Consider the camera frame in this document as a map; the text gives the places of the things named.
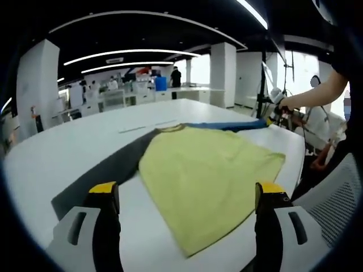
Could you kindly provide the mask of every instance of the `blue sleeve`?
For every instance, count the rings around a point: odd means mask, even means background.
[[[268,127],[265,119],[259,119],[252,122],[199,123],[199,124],[187,123],[186,125],[191,128],[231,130],[233,132],[239,132],[241,130],[250,130],[250,129],[263,129]]]

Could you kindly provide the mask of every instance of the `dark gray sleeve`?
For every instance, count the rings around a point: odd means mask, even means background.
[[[97,184],[116,181],[120,185],[130,179],[138,170],[138,163],[151,140],[159,133],[155,129],[116,151],[55,196],[52,205],[58,219],[74,206],[81,206],[88,191]]]

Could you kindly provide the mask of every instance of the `blue container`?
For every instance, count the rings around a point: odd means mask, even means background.
[[[166,91],[166,77],[160,76],[155,78],[155,90],[156,91]]]

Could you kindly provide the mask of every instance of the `black shirt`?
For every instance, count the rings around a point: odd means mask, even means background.
[[[171,73],[171,79],[172,79],[172,85],[173,86],[180,86],[180,78],[182,77],[181,72],[179,72],[178,70],[174,70]]]
[[[334,43],[332,67],[344,76],[351,87],[351,116],[347,123],[347,140],[358,143],[363,139],[360,109],[363,107],[363,65],[355,55],[351,44],[343,35],[337,35]]]

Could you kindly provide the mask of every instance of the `black ceiling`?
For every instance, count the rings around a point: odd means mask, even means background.
[[[296,35],[329,42],[329,25],[320,17],[311,0],[248,0],[267,18],[269,26],[278,33]],[[9,72],[5,80],[6,97],[14,96],[16,69],[20,56],[44,38],[60,48],[59,77],[72,80],[81,75],[82,70],[106,65],[109,58],[124,57],[124,62],[162,61],[170,54],[128,53],[108,55],[69,66],[66,61],[89,54],[123,49],[170,49],[187,50],[202,44],[215,44],[228,41],[211,30],[197,25],[161,16],[140,14],[116,14],[82,20],[48,33],[64,23],[90,14],[120,10],[141,10],[168,12],[197,21],[231,36],[246,44],[249,50],[259,50],[264,28],[236,0],[184,0],[184,1],[97,1],[60,6],[51,2],[41,6],[33,2],[9,7],[4,10],[7,18],[14,23],[3,22],[8,26],[3,33],[7,42],[3,50],[2,70]]]

